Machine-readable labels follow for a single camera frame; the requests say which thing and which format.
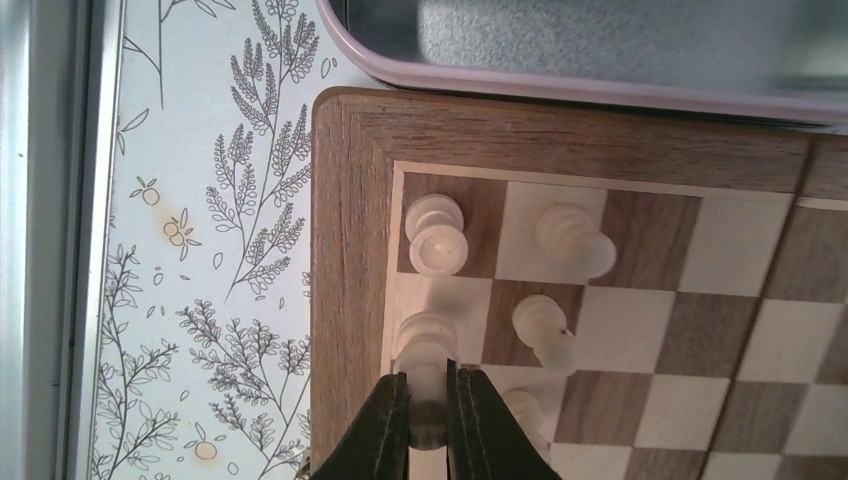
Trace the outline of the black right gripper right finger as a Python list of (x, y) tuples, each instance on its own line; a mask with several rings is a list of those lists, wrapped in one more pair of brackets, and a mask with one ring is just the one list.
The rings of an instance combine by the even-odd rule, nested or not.
[(453, 480), (557, 479), (481, 370), (447, 361), (447, 475)]

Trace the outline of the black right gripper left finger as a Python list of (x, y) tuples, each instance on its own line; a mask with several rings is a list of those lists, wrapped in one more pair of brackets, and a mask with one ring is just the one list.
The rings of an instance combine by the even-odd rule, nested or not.
[(402, 480), (409, 474), (410, 393), (404, 373), (382, 376), (312, 480)]

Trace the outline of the white chess piece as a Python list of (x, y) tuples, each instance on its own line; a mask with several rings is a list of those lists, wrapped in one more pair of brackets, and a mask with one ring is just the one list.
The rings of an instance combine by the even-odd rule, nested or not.
[(393, 371), (404, 373), (410, 394), (411, 448), (430, 451), (447, 443), (447, 362), (458, 358), (454, 323), (423, 311), (398, 327)]

